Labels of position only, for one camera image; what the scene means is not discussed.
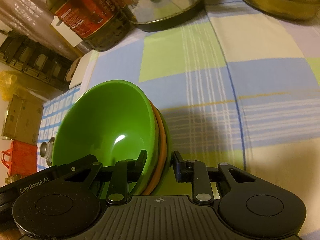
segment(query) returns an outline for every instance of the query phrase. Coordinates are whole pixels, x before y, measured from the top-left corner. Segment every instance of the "checkered tablecloth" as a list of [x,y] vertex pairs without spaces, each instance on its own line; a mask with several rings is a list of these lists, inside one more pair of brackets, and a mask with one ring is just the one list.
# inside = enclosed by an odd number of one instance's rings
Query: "checkered tablecloth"
[[[99,53],[81,90],[113,79],[138,85],[165,117],[174,150],[294,192],[308,210],[300,234],[320,239],[320,19],[291,23],[242,0],[205,2],[182,26],[134,30]],[[56,132],[50,126],[40,138]]]
[[44,103],[43,116],[39,129],[38,137],[38,153],[37,153],[37,170],[41,171],[48,167],[44,158],[40,156],[40,145],[44,141],[49,141],[51,137],[55,137],[61,121],[67,114],[71,106],[79,98],[80,85],[76,86],[61,96],[56,97]]

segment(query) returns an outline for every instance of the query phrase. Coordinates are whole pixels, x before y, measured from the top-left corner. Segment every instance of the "plastic wrap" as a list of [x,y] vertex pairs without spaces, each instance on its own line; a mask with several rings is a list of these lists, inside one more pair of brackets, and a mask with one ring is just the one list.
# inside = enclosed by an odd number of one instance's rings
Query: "plastic wrap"
[[28,36],[70,60],[78,56],[50,27],[53,14],[45,0],[0,0],[0,20],[13,30]]

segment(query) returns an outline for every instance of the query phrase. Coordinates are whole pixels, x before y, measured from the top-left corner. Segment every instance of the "stacked bowls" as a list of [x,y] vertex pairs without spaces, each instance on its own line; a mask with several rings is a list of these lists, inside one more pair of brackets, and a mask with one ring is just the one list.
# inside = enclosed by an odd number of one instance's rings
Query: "stacked bowls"
[[70,108],[53,147],[52,164],[71,163],[88,154],[103,166],[148,153],[142,174],[130,194],[150,195],[161,186],[170,166],[171,141],[160,112],[136,85],[101,83]]

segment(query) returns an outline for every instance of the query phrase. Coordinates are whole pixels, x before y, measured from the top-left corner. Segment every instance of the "red label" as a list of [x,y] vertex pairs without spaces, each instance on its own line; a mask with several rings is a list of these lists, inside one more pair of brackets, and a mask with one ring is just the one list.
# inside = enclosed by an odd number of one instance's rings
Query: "red label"
[[68,0],[55,15],[84,39],[110,20],[116,10],[111,0]]

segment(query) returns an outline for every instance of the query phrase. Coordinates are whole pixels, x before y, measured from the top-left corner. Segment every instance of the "ribbed grip surface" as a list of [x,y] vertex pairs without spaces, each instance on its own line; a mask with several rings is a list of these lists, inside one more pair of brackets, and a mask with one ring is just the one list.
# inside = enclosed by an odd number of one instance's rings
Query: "ribbed grip surface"
[[[212,208],[187,196],[133,196],[109,207],[86,232],[70,240],[249,240],[228,229]],[[287,240],[299,240],[291,236]]]

